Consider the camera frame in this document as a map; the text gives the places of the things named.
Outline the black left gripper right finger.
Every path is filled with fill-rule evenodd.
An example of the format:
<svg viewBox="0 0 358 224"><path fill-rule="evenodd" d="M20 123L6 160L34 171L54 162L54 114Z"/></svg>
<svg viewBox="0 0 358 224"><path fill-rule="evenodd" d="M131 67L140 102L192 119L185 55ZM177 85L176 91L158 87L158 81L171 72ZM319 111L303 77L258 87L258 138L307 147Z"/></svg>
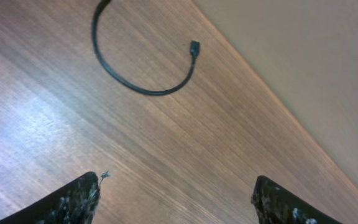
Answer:
<svg viewBox="0 0 358 224"><path fill-rule="evenodd" d="M257 177L251 204L260 224L341 224L264 175Z"/></svg>

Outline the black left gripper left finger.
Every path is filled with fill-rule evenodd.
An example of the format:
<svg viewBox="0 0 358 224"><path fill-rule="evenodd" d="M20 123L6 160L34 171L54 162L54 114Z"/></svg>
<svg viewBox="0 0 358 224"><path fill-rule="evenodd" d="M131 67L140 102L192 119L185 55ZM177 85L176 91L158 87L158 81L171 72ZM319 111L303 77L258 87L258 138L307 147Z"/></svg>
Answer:
<svg viewBox="0 0 358 224"><path fill-rule="evenodd" d="M100 197L98 176L87 172L0 224L91 224Z"/></svg>

